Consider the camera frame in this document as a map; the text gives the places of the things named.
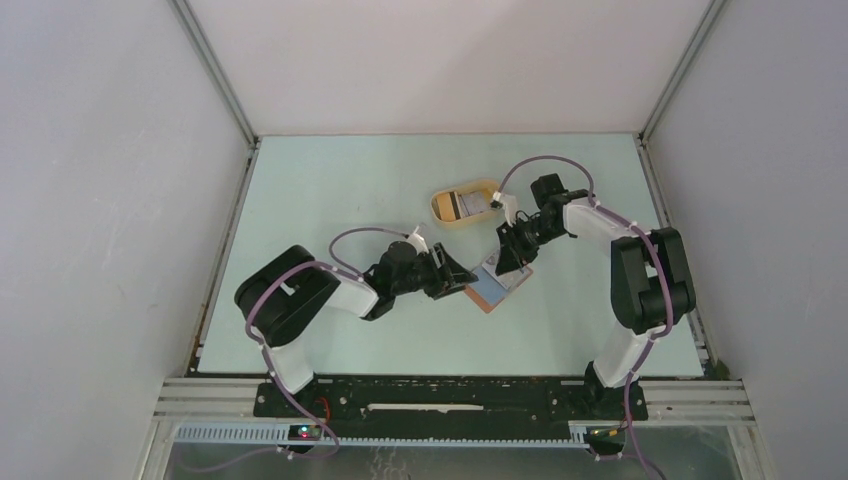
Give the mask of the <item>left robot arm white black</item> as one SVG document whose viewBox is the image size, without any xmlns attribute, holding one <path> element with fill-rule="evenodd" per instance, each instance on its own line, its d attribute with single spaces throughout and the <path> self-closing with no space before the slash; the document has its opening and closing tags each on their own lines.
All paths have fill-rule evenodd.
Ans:
<svg viewBox="0 0 848 480">
<path fill-rule="evenodd" d="M 335 309 L 373 321 L 388 313 L 399 296 L 422 292 L 439 300 L 477 280 L 440 243 L 392 242 L 363 274 L 320 262 L 294 245 L 243 281 L 234 303 L 269 373 L 281 384 L 278 404 L 299 417 L 316 403 L 316 390 L 309 384 L 315 370 L 301 336 L 320 312 Z"/>
</svg>

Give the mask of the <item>brown leather card holder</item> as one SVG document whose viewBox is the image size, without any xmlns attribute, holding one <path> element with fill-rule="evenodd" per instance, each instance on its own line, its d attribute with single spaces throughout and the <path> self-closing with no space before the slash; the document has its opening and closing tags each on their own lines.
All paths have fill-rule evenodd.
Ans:
<svg viewBox="0 0 848 480">
<path fill-rule="evenodd" d="M 495 250 L 472 270 L 477 280 L 465 287 L 466 295 L 485 313 L 492 312 L 533 274 L 527 266 L 498 275 L 498 260 L 499 251 Z"/>
</svg>

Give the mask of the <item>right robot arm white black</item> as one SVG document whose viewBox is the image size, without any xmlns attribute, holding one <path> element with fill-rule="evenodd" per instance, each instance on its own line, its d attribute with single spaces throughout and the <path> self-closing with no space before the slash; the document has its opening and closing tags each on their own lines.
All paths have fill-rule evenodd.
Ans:
<svg viewBox="0 0 848 480">
<path fill-rule="evenodd" d="M 601 353 L 588 365 L 581 392 L 585 411 L 606 418 L 622 403 L 619 388 L 632 384 L 650 347 L 668 335 L 696 305 L 688 260 L 679 232 L 646 232 L 603 207 L 586 189 L 567 190 L 558 175 L 544 175 L 531 191 L 538 212 L 528 215 L 514 196 L 494 192 L 491 205 L 503 211 L 497 229 L 497 275 L 531 264 L 541 246 L 567 236 L 597 246 L 610 261 L 610 302 L 616 318 Z"/>
</svg>

